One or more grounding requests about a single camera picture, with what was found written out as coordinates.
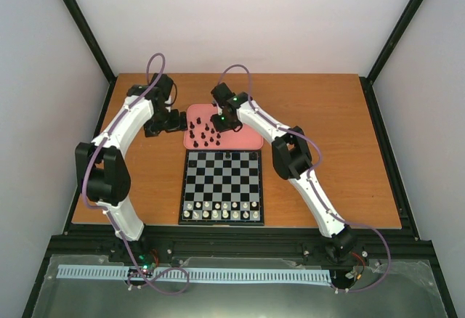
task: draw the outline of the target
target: gray wall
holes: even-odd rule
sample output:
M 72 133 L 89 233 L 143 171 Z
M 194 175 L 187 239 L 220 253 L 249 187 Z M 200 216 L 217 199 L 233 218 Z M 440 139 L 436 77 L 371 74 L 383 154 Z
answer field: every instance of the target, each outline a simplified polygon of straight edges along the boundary
M 465 0 L 425 0 L 375 92 L 421 237 L 465 317 Z
M 20 317 L 107 88 L 61 0 L 0 0 L 0 317 Z
M 366 75 L 408 0 L 77 0 L 118 73 Z

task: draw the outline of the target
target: white ruler strip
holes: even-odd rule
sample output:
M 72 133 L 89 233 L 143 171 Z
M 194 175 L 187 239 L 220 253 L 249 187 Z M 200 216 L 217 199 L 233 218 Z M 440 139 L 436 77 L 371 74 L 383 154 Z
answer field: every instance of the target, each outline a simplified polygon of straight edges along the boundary
M 158 267 L 151 278 L 168 267 Z M 184 268 L 189 272 L 192 283 L 217 284 L 308 284 L 329 285 L 331 278 L 326 269 L 210 269 Z M 59 265 L 57 278 L 82 280 L 127 280 L 135 271 L 129 266 L 90 266 Z M 132 280 L 142 281 L 137 274 Z M 157 279 L 159 282 L 184 282 L 185 275 L 181 271 L 170 271 Z

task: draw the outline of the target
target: black and white chessboard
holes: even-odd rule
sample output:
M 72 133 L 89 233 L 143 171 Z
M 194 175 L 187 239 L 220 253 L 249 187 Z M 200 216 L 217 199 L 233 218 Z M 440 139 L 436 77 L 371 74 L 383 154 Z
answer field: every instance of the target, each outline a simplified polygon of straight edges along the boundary
M 264 225 L 259 150 L 186 152 L 179 224 Z

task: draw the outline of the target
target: brown tabletop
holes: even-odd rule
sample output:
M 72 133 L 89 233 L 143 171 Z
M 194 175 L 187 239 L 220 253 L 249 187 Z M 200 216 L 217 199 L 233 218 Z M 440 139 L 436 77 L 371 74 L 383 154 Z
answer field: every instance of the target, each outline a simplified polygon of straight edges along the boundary
M 217 74 L 170 74 L 178 85 L 174 108 L 210 103 Z M 381 228 L 400 228 L 400 220 L 378 143 L 357 75 L 255 74 L 254 99 L 274 118 L 300 126 L 323 152 L 316 173 L 334 207 L 348 221 Z M 230 74 L 225 82 L 235 93 L 247 91 L 244 74 Z M 127 90 L 144 84 L 143 74 L 120 74 L 103 129 L 123 104 Z M 185 148 L 183 133 L 136 135 L 126 154 L 131 174 L 129 193 L 145 224 L 176 225 L 181 199 Z M 264 218 L 266 227 L 316 227 L 299 193 L 272 167 L 271 147 L 262 148 Z M 88 210 L 81 199 L 73 223 L 103 223 L 99 211 Z

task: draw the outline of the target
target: pink tray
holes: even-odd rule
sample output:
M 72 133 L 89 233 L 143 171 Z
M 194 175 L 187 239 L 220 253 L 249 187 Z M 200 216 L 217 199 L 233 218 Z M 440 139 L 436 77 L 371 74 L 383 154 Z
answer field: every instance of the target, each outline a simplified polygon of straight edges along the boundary
M 212 104 L 194 104 L 187 109 L 187 131 L 184 133 L 184 146 L 189 150 L 259 150 L 263 146 L 263 138 L 258 135 L 252 128 L 244 124 L 244 127 L 238 132 L 225 131 L 220 133 L 221 138 L 217 139 L 217 132 L 212 134 L 205 130 L 205 124 L 209 125 L 210 130 L 213 123 L 210 117 L 218 113 L 217 108 Z M 201 118 L 201 124 L 197 124 L 197 118 Z M 190 122 L 194 123 L 195 128 L 190 129 Z M 194 132 L 195 138 L 190 138 L 190 131 Z M 206 138 L 201 139 L 201 134 L 205 133 Z

